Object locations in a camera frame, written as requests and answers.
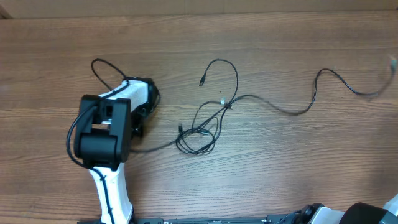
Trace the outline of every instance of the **beige wall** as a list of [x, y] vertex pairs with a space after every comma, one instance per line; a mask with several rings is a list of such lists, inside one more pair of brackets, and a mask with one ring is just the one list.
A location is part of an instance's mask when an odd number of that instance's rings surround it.
[[0, 0], [12, 18], [395, 10], [398, 0]]

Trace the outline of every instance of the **wooden table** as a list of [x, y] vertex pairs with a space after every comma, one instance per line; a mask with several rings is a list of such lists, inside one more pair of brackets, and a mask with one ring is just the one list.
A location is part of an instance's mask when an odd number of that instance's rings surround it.
[[[359, 91], [377, 90], [398, 51], [398, 13], [322, 12], [222, 16], [104, 17], [0, 21], [0, 222], [76, 223], [100, 217], [87, 170], [67, 156], [65, 136], [84, 94], [106, 88], [94, 58], [153, 78], [162, 102], [136, 148], [188, 128], [198, 105], [239, 91], [305, 108], [313, 79], [333, 68]], [[112, 86], [120, 77], [97, 69]], [[215, 150], [175, 147], [130, 155], [129, 198], [138, 217], [261, 217], [321, 202], [381, 207], [398, 193], [398, 80], [367, 100], [337, 78], [318, 82], [313, 108], [284, 116], [254, 101], [228, 111]], [[205, 119], [219, 106], [205, 108]]]

